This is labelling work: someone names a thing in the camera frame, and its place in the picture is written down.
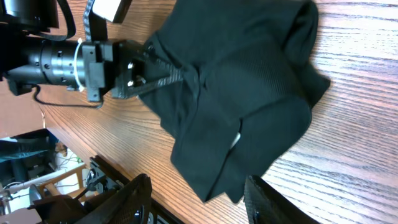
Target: clothing tag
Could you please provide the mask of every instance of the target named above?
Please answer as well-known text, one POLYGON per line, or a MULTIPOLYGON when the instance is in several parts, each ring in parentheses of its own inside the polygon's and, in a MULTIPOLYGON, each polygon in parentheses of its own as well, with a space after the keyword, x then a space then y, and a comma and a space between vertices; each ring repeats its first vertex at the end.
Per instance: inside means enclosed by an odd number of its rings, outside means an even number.
POLYGON ((235 137, 234 141, 232 142, 230 149, 232 149, 236 145, 236 143, 238 143, 239 139, 241 139, 241 133, 236 134, 236 137, 235 137))

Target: folded black shirt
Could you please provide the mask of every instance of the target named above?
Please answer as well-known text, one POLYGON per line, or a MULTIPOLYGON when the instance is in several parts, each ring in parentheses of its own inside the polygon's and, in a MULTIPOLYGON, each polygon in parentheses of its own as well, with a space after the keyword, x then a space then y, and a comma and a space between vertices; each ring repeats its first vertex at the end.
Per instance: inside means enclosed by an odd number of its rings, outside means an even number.
MULTIPOLYGON (((330 85, 308 62, 317 26, 312 1, 178 0, 146 42, 183 70, 182 82, 140 97, 202 201, 226 192, 238 202, 246 176, 263 175, 309 127, 330 85)), ((168 75, 146 67, 148 81, 168 75)))

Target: white cable tie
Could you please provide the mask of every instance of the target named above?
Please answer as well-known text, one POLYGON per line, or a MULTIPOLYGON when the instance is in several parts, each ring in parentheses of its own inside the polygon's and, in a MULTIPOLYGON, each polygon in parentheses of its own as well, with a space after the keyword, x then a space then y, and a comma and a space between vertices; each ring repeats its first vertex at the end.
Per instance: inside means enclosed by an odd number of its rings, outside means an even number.
POLYGON ((80 80, 79 80, 79 76, 78 76, 78 74, 77 74, 77 55, 79 54, 79 49, 80 49, 81 43, 83 43, 83 40, 82 40, 81 38, 79 38, 79 39, 77 40, 77 42, 78 42, 78 45, 77 45, 77 47, 76 47, 75 56, 74 56, 74 58, 73 58, 73 69, 74 69, 74 71, 75 71, 74 74, 75 74, 76 84, 77 84, 78 87, 79 87, 79 91, 82 92, 82 91, 85 89, 85 87, 81 84, 81 82, 80 82, 80 80))

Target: black cloth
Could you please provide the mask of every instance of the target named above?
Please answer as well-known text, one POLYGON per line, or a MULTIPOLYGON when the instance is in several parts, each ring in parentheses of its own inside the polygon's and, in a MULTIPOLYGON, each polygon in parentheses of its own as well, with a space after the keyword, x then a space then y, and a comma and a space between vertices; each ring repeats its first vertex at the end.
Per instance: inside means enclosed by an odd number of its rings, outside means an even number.
MULTIPOLYGON (((330 85, 308 62, 317 25, 311 1, 178 0, 146 42, 183 70, 184 81, 140 97, 202 201, 226 192, 238 202, 246 176, 264 174, 309 127, 330 85)), ((167 75, 146 66, 149 81, 167 75)))

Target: wooden tabletop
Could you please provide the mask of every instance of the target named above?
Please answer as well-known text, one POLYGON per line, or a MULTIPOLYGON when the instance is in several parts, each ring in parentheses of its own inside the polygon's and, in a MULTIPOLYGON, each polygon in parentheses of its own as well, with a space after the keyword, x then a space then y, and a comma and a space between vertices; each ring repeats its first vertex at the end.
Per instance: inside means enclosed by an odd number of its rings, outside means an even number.
MULTIPOLYGON (((69 0, 84 38, 86 0, 69 0)), ((133 0, 109 36, 144 42, 173 0, 133 0)), ((322 223, 398 223, 398 2, 317 0, 320 26, 312 60, 331 79, 305 136, 264 179, 322 223)), ((48 86, 40 98, 86 103, 48 86)), ((85 162, 100 154, 124 175, 152 179, 152 196, 188 223, 246 223, 241 202, 222 195, 203 204, 170 162, 174 139, 137 99, 105 97, 100 110, 41 106, 48 129, 85 162)))

